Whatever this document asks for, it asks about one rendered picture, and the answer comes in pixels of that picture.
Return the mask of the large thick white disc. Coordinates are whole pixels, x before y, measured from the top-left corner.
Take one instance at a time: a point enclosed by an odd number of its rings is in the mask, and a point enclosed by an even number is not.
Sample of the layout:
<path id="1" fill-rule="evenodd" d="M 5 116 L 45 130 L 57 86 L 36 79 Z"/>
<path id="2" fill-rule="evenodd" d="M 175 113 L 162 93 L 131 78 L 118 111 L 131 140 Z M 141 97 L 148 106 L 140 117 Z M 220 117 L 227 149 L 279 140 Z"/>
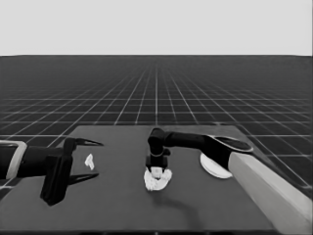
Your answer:
<path id="1" fill-rule="evenodd" d="M 216 163 L 214 160 L 207 157 L 204 153 L 200 155 L 201 166 L 212 176 L 219 179 L 229 179 L 233 174 Z"/>

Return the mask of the small white T-shaped piece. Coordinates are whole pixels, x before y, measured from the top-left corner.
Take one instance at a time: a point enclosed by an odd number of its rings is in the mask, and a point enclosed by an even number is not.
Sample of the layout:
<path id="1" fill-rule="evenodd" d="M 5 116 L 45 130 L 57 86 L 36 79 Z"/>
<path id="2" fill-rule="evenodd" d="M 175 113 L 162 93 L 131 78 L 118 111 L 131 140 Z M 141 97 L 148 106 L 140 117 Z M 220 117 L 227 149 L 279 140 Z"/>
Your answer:
<path id="1" fill-rule="evenodd" d="M 88 166 L 91 170 L 94 170 L 95 169 L 95 164 L 94 164 L 94 161 L 93 161 L 93 155 L 92 154 L 89 154 L 87 156 L 87 158 L 85 159 L 85 165 Z"/>

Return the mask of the white round carrier with pins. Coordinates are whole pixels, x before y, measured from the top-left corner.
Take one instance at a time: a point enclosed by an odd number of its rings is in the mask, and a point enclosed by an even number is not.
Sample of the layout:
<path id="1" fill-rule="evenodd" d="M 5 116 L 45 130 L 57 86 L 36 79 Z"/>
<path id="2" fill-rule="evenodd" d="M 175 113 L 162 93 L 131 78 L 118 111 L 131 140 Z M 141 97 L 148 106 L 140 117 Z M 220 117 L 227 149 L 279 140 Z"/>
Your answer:
<path id="1" fill-rule="evenodd" d="M 157 182 L 156 189 L 154 191 L 159 191 L 159 190 L 164 189 L 167 186 L 168 182 L 171 180 L 170 179 L 169 181 L 165 181 L 162 178 L 156 179 L 154 177 L 153 179 L 155 179 Z"/>

